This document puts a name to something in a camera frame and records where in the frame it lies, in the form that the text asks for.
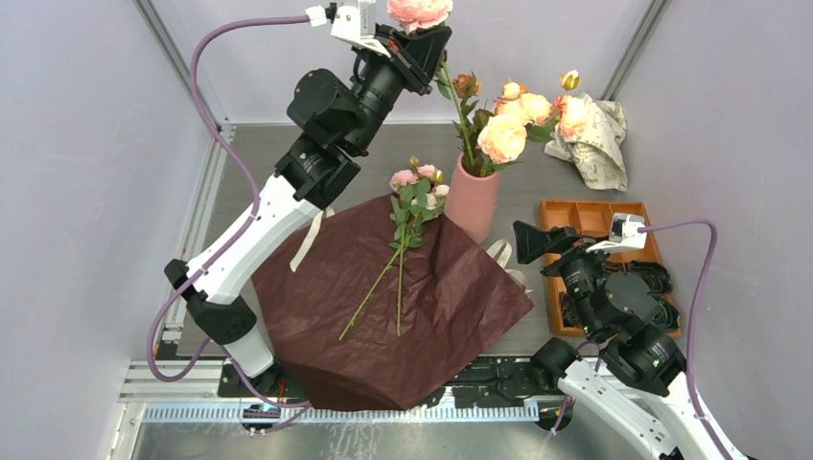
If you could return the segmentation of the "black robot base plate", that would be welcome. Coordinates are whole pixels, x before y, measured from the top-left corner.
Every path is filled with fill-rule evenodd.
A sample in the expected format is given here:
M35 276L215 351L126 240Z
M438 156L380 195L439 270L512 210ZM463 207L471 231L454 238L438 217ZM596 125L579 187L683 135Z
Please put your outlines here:
M577 403L575 396L544 383L528 356L481 356L440 374L433 364L402 366L380 358L345 358L320 366L281 362L249 383L270 399L351 412L436 407L446 395L456 409L558 399L570 412Z

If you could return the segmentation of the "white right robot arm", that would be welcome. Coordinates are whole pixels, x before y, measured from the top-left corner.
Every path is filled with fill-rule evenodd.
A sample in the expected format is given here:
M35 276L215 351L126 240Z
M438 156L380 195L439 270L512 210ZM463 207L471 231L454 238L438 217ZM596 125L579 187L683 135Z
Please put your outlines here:
M601 347L601 366L624 386L617 390L575 347L551 338L529 360L539 390L574 398L651 459L744 458L700 397L692 349L680 349L654 325L660 307L651 288L638 274L604 272L610 255L643 248L654 227L641 216L617 213L600 239L520 220L513 229L519 264L557 255L542 275L563 281L585 337Z

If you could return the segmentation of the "pink rose stem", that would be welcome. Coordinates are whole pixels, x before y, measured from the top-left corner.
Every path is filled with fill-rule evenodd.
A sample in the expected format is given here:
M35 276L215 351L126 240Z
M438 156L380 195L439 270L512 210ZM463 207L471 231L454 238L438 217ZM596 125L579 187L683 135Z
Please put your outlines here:
M453 11L452 0L389 0L386 5L390 17L398 22L408 34L427 32L443 26ZM466 103L471 98L469 90L472 79L464 77L463 82L460 83L453 78L447 51L442 53L435 79L438 88L448 94L455 106L458 116L455 127L463 142L462 167L466 173L474 173L476 171L476 148L472 141L471 122L464 113Z

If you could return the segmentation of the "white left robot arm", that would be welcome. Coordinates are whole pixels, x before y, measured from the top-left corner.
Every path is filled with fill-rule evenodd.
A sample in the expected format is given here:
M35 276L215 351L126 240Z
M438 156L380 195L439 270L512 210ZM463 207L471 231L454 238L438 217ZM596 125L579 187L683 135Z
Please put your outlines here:
M382 53L359 50L351 84L324 68L295 85L288 117L301 133L255 190L243 213L204 252L171 260L164 273L198 327L220 345L242 382L258 396L273 392L279 369L241 290L266 258L311 222L359 173L383 121L405 91L427 95L452 36L446 25L408 34L378 25Z

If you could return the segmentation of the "dark red wrapping paper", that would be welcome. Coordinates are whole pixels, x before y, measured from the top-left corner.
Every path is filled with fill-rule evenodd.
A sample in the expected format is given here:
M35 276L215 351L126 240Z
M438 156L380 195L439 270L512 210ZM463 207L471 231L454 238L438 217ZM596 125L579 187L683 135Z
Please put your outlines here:
M290 235L252 282L276 359L317 409L408 410L533 308L518 285L447 218L397 256L382 195Z

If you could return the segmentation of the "peach double rose stem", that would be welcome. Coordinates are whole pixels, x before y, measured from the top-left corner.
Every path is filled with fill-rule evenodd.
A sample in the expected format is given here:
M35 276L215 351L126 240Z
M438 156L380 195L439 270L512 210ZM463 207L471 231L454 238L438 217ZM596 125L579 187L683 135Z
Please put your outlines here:
M477 174L485 177L516 162L528 142L528 130L542 127L552 115L553 104L545 96L515 81L505 83L477 134Z

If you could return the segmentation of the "pink white rose stems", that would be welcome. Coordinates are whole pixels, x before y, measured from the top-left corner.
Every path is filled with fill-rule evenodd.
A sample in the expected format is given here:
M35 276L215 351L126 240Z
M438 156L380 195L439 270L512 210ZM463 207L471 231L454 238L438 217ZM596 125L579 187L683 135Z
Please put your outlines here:
M356 324L364 307L393 267L398 268L396 334L400 336L402 333L406 253L409 249L417 249L424 245L424 227L429 221L438 219L445 213L450 192L450 186L444 183L444 173L436 166L422 163L416 156L411 156L408 164L408 169L395 172L389 180L392 191L390 219L396 224L393 242L389 244L393 249L393 255L366 292L339 335L339 340L343 340Z

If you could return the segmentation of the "cream printed ribbon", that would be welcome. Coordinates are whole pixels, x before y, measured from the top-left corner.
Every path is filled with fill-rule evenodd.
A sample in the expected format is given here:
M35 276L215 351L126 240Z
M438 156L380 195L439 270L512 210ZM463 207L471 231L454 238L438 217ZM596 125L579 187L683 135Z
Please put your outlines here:
M486 253L526 293L530 291L525 275L520 270L507 266L513 255L513 246L508 240L494 241L486 249Z

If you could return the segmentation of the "short cream ribbon strip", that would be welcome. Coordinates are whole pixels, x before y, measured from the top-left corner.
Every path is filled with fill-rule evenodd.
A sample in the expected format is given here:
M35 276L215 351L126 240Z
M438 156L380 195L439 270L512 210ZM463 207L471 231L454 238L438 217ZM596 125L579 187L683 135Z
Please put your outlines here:
M321 211L313 218L309 226L309 229L303 241L301 242L297 252L290 260L289 268L291 272L295 273L299 266L304 261L304 259L307 257L308 253L310 252L311 248L314 245L318 233L320 232L323 220L332 217L335 213L336 213L335 210L331 206L328 206L325 210Z

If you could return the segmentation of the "green leafy stem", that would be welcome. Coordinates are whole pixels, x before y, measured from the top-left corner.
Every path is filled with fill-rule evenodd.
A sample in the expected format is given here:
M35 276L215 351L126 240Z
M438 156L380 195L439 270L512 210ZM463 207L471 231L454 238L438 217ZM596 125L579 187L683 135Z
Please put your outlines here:
M458 120L453 125L461 140L461 165L466 173L481 176L484 160L477 138L488 119L478 97L481 82L474 73L458 74L452 79L452 88L458 114Z

